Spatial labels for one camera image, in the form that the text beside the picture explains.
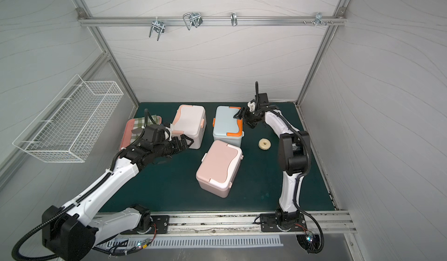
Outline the white peach first aid kit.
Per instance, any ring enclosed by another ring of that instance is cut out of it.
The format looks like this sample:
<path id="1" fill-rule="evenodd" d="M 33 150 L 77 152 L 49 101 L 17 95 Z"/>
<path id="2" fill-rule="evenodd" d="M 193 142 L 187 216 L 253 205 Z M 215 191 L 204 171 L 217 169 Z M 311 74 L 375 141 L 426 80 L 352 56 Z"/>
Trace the white peach first aid kit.
<path id="1" fill-rule="evenodd" d="M 182 134 L 193 139 L 191 149 L 200 149 L 206 129 L 206 110 L 203 106 L 180 105 L 171 123 L 172 136 Z"/>

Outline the aluminium crossbar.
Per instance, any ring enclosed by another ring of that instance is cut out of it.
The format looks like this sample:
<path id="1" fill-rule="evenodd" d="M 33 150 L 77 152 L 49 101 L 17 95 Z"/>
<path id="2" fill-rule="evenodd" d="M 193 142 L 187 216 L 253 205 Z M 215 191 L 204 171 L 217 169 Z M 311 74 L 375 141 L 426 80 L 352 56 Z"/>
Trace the aluminium crossbar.
<path id="1" fill-rule="evenodd" d="M 303 21 L 311 21 L 315 16 L 240 16 L 237 15 L 237 26 L 305 26 Z M 343 26 L 347 22 L 345 17 L 323 16 L 325 20 L 334 22 L 332 26 Z M 79 19 L 84 27 L 144 27 L 151 26 L 152 21 L 158 19 L 166 27 L 185 27 L 182 16 L 174 17 L 90 17 Z M 232 27 L 228 16 L 202 16 L 202 26 Z"/>

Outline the pink tray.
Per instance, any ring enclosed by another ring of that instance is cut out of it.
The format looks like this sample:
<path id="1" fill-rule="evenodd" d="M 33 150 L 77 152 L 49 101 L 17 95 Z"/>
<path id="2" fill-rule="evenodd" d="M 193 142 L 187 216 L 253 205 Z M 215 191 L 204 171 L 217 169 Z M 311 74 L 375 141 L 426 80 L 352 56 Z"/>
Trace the pink tray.
<path id="1" fill-rule="evenodd" d="M 119 148 L 120 150 L 126 148 L 127 146 L 129 146 L 132 143 L 132 141 L 131 141 L 131 138 L 132 138 L 131 137 L 131 126 L 134 124 L 134 120 L 135 120 L 135 118 L 129 120 L 126 124 L 123 138 L 122 138 L 120 148 Z"/>

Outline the blue orange first aid kit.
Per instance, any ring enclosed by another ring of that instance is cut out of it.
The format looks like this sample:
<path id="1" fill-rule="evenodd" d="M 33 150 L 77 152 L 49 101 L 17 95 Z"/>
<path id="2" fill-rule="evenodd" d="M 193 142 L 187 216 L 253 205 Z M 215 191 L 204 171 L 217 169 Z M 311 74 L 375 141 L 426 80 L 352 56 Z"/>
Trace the blue orange first aid kit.
<path id="1" fill-rule="evenodd" d="M 240 107 L 218 106 L 213 119 L 213 138 L 236 147 L 241 147 L 244 137 L 243 120 L 235 118 Z"/>

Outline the metal hook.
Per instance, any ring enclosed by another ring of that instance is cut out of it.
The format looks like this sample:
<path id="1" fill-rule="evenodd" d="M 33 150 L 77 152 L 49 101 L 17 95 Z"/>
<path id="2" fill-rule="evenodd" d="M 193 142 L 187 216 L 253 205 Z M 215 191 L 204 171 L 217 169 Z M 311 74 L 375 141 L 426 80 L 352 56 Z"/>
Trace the metal hook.
<path id="1" fill-rule="evenodd" d="M 232 27 L 236 27 L 237 26 L 237 14 L 235 12 L 232 12 L 230 14 L 230 21 L 231 21 Z"/>
<path id="2" fill-rule="evenodd" d="M 312 26 L 331 26 L 334 24 L 331 20 L 325 20 L 322 13 L 319 12 L 315 15 L 314 19 L 311 21 L 303 21 L 304 25 L 312 25 Z"/>
<path id="3" fill-rule="evenodd" d="M 152 35 L 157 35 L 157 41 L 159 41 L 161 35 L 165 32 L 165 24 L 158 19 L 152 21 L 151 28 L 149 32 L 149 37 Z"/>
<path id="4" fill-rule="evenodd" d="M 187 30 L 191 30 L 192 27 L 198 28 L 202 25 L 203 19 L 199 12 L 189 12 L 183 15 L 183 21 L 185 22 Z"/>

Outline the pink first aid kit box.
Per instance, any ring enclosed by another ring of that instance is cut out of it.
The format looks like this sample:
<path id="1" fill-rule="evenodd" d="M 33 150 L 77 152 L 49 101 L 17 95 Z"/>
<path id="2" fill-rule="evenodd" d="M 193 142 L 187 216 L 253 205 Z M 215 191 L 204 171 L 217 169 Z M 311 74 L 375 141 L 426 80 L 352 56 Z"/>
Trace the pink first aid kit box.
<path id="1" fill-rule="evenodd" d="M 226 198 L 242 160 L 243 153 L 239 147 L 214 141 L 196 172 L 200 187 L 220 198 Z"/>

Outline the green checkered cloth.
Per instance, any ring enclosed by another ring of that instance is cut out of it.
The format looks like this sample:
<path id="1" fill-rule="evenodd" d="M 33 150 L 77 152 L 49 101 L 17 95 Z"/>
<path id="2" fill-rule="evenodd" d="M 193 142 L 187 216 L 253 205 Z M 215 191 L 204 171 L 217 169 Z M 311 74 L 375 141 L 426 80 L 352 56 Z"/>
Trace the green checkered cloth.
<path id="1" fill-rule="evenodd" d="M 161 123 L 161 118 L 158 115 L 152 115 L 151 118 L 147 119 L 147 122 L 145 120 L 145 117 L 141 118 L 135 118 L 134 124 L 131 126 L 131 141 L 135 141 L 142 133 L 145 124 L 151 125 L 151 124 L 157 124 L 159 125 Z"/>

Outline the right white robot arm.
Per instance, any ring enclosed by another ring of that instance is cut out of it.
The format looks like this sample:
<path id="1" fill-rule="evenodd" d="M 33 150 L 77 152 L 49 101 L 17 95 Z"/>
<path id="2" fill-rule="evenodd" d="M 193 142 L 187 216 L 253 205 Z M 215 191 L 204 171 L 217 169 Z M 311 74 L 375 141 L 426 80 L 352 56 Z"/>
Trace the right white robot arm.
<path id="1" fill-rule="evenodd" d="M 279 231 L 289 232 L 299 227 L 304 232 L 297 240 L 309 254 L 320 253 L 325 245 L 324 234 L 317 220 L 299 204 L 302 182 L 311 170 L 312 150 L 310 136 L 295 128 L 276 105 L 270 104 L 266 93 L 255 94 L 247 106 L 234 118 L 249 128 L 264 122 L 278 136 L 278 164 L 283 173 L 279 208 L 275 211 L 275 224 Z"/>

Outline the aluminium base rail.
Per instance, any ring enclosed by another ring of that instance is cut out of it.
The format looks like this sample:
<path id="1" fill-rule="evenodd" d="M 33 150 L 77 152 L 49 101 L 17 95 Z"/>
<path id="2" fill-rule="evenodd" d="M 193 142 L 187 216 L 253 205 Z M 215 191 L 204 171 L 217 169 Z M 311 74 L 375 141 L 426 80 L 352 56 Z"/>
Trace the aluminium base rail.
<path id="1" fill-rule="evenodd" d="M 349 214 L 341 211 L 316 211 L 310 214 L 324 234 L 356 234 Z M 165 237 L 218 237 L 228 235 L 262 235 L 262 226 L 255 222 L 260 212 L 152 212 L 154 216 L 169 216 Z"/>

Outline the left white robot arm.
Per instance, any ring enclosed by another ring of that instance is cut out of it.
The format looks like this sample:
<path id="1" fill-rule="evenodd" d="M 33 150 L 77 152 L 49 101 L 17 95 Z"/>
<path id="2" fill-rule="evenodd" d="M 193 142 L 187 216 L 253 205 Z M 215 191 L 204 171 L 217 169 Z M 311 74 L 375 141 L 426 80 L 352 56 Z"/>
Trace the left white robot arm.
<path id="1" fill-rule="evenodd" d="M 124 231 L 145 230 L 149 226 L 150 212 L 141 206 L 128 207 L 102 222 L 94 220 L 94 216 L 122 186 L 157 158 L 172 157 L 193 144 L 192 138 L 173 135 L 164 125 L 145 125 L 139 137 L 114 156 L 110 168 L 100 178 L 63 206 L 51 206 L 43 213 L 41 224 L 13 247 L 13 259 L 32 259 L 21 254 L 20 248 L 38 232 L 42 233 L 43 246 L 52 255 L 39 256 L 37 260 L 80 261 L 100 242 Z"/>

